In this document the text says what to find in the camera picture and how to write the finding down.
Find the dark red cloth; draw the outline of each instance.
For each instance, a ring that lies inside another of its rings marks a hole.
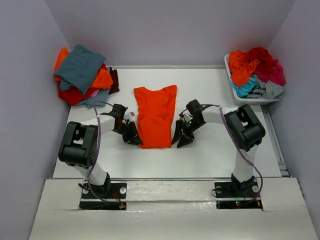
[[[96,87],[90,87],[84,95],[81,95],[79,92],[79,89],[76,88],[75,86],[72,86],[70,89],[68,89],[66,91],[61,91],[59,84],[58,84],[59,98],[61,98],[62,100],[65,100],[66,102],[68,102],[72,106],[77,105],[77,103],[79,103],[82,99],[88,99],[94,91],[99,89]]]
[[[112,67],[110,67],[110,75],[111,75],[113,84],[111,85],[109,95],[119,92],[119,79],[118,79],[117,70],[112,70]]]
[[[271,74],[274,72],[273,66],[275,65],[275,60],[272,59],[272,56],[267,49],[264,49],[261,46],[251,49],[248,52],[248,60],[252,62],[255,59],[260,60],[260,63],[255,69],[264,74]]]

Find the teal cloth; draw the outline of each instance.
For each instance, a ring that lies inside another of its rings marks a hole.
[[[102,101],[106,102],[109,95],[109,89],[100,89],[98,94],[94,97],[89,97],[88,99],[81,100],[77,105],[86,104],[88,109],[92,108],[94,106],[95,101]],[[97,102],[96,106],[105,106],[105,103]]]
[[[242,86],[236,86],[233,81],[231,82],[231,85],[234,88],[236,95],[240,98],[247,96],[250,92],[252,92],[252,90],[258,87],[254,77],[250,77],[249,81]]]
[[[62,78],[60,90],[66,91],[75,86],[84,95],[94,82],[105,60],[106,58],[101,54],[77,44],[54,73]]]

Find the gray wall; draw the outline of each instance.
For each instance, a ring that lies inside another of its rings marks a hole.
[[[69,107],[53,81],[67,45],[43,0],[0,3],[0,239],[29,238]]]
[[[223,65],[268,47],[295,0],[45,0],[69,46],[107,65]]]
[[[289,172],[300,179],[320,237],[320,1],[297,0],[269,50],[279,58],[287,84],[283,100],[269,107]]]

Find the pile of clothes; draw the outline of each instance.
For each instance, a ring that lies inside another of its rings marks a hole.
[[[72,106],[86,105],[89,109],[97,102],[104,106],[108,95],[119,92],[117,70],[104,64],[106,58],[77,44],[71,52],[60,51],[54,69],[58,82],[58,96]]]
[[[240,98],[282,99],[286,83],[284,69],[268,50],[255,47],[250,51],[231,51],[229,69],[232,87]]]

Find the orange cloth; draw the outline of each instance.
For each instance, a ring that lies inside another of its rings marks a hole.
[[[69,52],[66,47],[61,49],[59,56],[58,56],[58,59],[55,64],[54,71],[58,70],[61,63],[66,58],[66,56],[68,56],[68,54],[69,54]],[[56,75],[53,75],[53,76],[54,76],[54,80],[56,82],[61,82],[61,77],[56,76]],[[111,85],[113,83],[114,82],[112,81],[110,73],[108,73],[106,65],[102,64],[102,67],[99,69],[98,73],[96,74],[95,79],[94,79],[92,85],[90,86],[90,88],[110,89]]]
[[[171,124],[174,119],[177,86],[151,91],[143,87],[134,89],[138,103],[138,133],[143,149],[170,148]]]
[[[249,62],[247,51],[231,51],[229,55],[229,69],[232,73],[231,79],[234,84],[237,87],[241,87],[249,82],[252,73],[255,71],[259,63],[259,59]]]

